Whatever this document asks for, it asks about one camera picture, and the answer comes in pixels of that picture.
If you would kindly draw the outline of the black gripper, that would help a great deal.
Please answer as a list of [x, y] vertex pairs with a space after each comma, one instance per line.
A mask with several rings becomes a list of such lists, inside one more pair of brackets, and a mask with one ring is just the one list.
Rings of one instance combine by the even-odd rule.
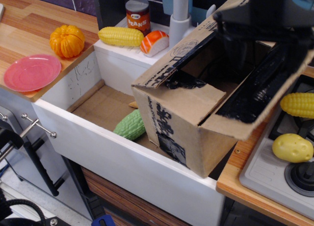
[[278, 69], [299, 69], [314, 48], [314, 0], [249, 0], [213, 15], [232, 66], [242, 71], [246, 41], [277, 42]]

